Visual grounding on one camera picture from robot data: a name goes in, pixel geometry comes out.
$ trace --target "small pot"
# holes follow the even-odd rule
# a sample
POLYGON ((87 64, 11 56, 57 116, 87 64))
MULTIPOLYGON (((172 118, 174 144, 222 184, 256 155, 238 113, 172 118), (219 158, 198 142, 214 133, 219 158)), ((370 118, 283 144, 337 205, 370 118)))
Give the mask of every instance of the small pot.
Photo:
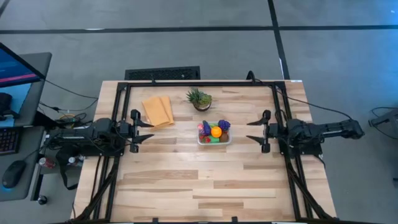
POLYGON ((204 111, 208 110, 208 109, 210 108, 210 106, 211 106, 211 102, 210 102, 210 104, 209 104, 207 107, 205 107, 205 108, 199 108, 199 107, 196 107, 195 105, 193 105, 193 107, 194 107, 197 111, 201 111, 201 112, 204 112, 204 111))

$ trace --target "potted plant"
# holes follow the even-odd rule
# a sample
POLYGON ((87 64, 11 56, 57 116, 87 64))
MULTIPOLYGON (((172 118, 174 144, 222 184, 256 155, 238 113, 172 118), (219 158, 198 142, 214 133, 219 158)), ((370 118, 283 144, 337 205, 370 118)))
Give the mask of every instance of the potted plant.
POLYGON ((193 104, 198 111, 206 111, 211 105, 211 96, 206 93, 199 91, 197 88, 192 88, 187 93, 187 98, 190 103, 193 104))

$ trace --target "computer mouse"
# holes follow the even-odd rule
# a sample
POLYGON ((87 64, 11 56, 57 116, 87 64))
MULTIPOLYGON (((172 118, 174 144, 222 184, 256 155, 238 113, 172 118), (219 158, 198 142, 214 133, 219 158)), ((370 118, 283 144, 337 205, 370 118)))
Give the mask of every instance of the computer mouse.
POLYGON ((14 161, 2 176, 2 185, 7 189, 15 187, 21 179, 25 167, 25 161, 14 161))

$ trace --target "purple grapes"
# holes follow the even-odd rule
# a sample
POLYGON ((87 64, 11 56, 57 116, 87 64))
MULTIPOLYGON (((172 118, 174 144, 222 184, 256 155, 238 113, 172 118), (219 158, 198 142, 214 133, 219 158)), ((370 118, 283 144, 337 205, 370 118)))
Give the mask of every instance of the purple grapes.
POLYGON ((207 121, 203 121, 203 133, 204 135, 211 135, 211 127, 207 121))
POLYGON ((218 122, 218 126, 221 128, 221 130, 227 131, 229 127, 231 127, 231 124, 226 120, 220 120, 218 122))

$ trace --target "monitor screen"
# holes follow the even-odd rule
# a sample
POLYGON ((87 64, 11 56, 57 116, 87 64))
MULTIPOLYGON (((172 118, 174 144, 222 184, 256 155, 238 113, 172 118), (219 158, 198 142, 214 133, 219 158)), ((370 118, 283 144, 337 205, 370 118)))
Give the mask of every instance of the monitor screen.
POLYGON ((32 69, 20 62, 21 58, 16 58, 16 55, 13 57, 6 50, 0 48, 0 87, 32 83, 40 80, 40 77, 32 69))

